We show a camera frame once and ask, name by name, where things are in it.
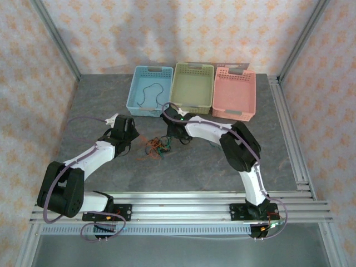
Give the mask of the blue plastic basket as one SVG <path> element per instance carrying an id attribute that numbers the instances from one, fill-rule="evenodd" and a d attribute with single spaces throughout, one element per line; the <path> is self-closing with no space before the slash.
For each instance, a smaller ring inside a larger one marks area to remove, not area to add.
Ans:
<path id="1" fill-rule="evenodd" d="M 174 69 L 166 66 L 136 66 L 126 107 L 133 116 L 159 117 L 170 99 Z"/>

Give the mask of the green plastic basket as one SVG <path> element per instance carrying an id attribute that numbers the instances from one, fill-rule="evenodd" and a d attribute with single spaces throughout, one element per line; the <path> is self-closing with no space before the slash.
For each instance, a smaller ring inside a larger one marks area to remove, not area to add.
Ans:
<path id="1" fill-rule="evenodd" d="M 207 115 L 212 107 L 214 66 L 178 62 L 170 101 L 189 113 Z"/>

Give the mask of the pink plastic basket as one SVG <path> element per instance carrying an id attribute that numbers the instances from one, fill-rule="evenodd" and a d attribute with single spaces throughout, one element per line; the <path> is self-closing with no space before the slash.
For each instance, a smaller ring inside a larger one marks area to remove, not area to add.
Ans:
<path id="1" fill-rule="evenodd" d="M 218 67 L 214 81 L 212 115 L 248 122 L 256 113 L 256 73 Z"/>

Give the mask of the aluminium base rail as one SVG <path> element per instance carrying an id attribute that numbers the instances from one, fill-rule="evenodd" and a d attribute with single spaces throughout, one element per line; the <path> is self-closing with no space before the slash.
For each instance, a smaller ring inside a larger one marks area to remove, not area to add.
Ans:
<path id="1" fill-rule="evenodd" d="M 132 204 L 133 224 L 227 224 L 229 205 L 243 203 L 237 192 L 117 192 L 111 194 L 118 204 Z M 330 204 L 314 200 L 309 191 L 272 191 L 270 197 L 282 201 L 282 217 L 290 223 L 331 222 Z"/>

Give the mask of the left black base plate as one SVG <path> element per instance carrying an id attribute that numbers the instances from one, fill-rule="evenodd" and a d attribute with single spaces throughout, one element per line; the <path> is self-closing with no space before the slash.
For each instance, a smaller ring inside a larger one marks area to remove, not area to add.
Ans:
<path id="1" fill-rule="evenodd" d="M 110 213 L 109 215 L 96 214 L 92 212 L 87 212 L 82 215 L 83 221 L 88 222 L 114 222 L 122 221 L 121 218 L 113 216 L 113 214 L 122 216 L 126 221 L 131 221 L 132 215 L 132 205 L 131 204 L 110 204 L 109 207 L 104 209 L 105 213 Z"/>

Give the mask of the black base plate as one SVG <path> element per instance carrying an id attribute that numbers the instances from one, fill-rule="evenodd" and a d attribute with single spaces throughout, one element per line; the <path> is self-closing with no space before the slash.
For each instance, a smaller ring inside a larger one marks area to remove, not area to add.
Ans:
<path id="1" fill-rule="evenodd" d="M 232 221 L 268 221 L 280 219 L 279 210 L 275 203 L 261 204 L 259 206 L 237 203 L 230 204 L 229 209 Z"/>
<path id="2" fill-rule="evenodd" d="M 110 213 L 109 215 L 96 214 L 92 212 L 87 212 L 82 215 L 83 221 L 88 222 L 114 222 L 122 221 L 121 218 L 113 216 L 113 214 L 122 216 L 126 221 L 131 221 L 132 215 L 132 205 L 131 204 L 110 204 L 109 207 L 104 209 L 105 213 Z"/>

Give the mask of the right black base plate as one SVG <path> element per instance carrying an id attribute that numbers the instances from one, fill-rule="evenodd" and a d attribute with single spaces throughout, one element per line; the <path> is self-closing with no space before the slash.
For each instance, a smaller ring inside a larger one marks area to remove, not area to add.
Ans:
<path id="1" fill-rule="evenodd" d="M 232 221 L 268 221 L 280 219 L 279 210 L 275 203 L 261 204 L 259 206 L 237 203 L 230 204 L 229 209 Z"/>

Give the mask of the black bracket below rail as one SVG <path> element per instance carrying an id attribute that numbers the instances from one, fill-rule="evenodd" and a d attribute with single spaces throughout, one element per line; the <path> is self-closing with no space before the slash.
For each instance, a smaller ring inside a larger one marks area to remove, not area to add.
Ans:
<path id="1" fill-rule="evenodd" d="M 109 238 L 118 234 L 118 229 L 115 224 L 102 224 L 96 222 L 93 225 L 93 232 L 97 240 L 104 239 L 104 241 L 107 241 Z"/>
<path id="2" fill-rule="evenodd" d="M 279 222 L 262 222 L 258 224 L 250 224 L 251 233 L 249 236 L 254 241 L 264 241 L 276 237 L 279 234 Z"/>

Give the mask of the aluminium side rail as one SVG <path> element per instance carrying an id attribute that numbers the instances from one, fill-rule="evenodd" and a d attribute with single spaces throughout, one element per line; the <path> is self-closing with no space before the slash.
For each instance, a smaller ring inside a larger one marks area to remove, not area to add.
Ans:
<path id="1" fill-rule="evenodd" d="M 275 102 L 279 122 L 283 132 L 286 148 L 290 158 L 295 182 L 299 191 L 309 191 L 311 198 L 317 200 L 309 170 L 304 160 L 291 113 L 283 93 L 283 89 L 276 76 L 268 76 L 271 94 Z"/>

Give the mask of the aluminium frame post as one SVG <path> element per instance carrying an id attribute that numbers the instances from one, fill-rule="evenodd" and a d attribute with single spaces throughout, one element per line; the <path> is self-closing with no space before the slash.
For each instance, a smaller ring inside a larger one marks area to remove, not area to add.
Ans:
<path id="1" fill-rule="evenodd" d="M 74 75 L 76 81 L 79 82 L 81 79 L 81 72 L 77 67 L 69 49 L 67 48 L 60 34 L 60 31 L 58 30 L 52 17 L 50 16 L 44 2 L 42 0 L 29 0 L 29 1 L 33 5 L 40 19 L 42 20 L 45 28 L 47 29 L 47 32 L 50 34 L 51 38 L 53 39 L 56 47 L 58 48 L 60 54 L 62 55 L 70 71 Z"/>
<path id="2" fill-rule="evenodd" d="M 311 13 L 299 38 L 296 41 L 290 55 L 288 56 L 285 64 L 283 65 L 280 75 L 277 77 L 279 84 L 282 84 L 285 81 L 288 73 L 290 72 L 294 63 L 298 59 L 299 54 L 301 53 L 302 49 L 304 48 L 307 40 L 309 39 L 310 35 L 312 34 L 312 32 L 314 30 L 314 28 L 318 24 L 318 21 L 322 17 L 329 2 L 330 2 L 330 0 L 318 0 L 317 1 L 317 5 L 315 6 L 313 12 Z"/>

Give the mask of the aluminium frame leg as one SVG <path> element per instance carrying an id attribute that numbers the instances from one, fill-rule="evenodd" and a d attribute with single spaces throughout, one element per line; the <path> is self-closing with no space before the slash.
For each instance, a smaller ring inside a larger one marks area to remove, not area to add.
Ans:
<path id="1" fill-rule="evenodd" d="M 345 267 L 345 260 L 335 226 L 332 222 L 318 224 L 323 244 L 331 267 Z"/>
<path id="2" fill-rule="evenodd" d="M 43 226 L 41 224 L 30 224 L 27 230 L 15 267 L 31 267 L 36 254 Z"/>

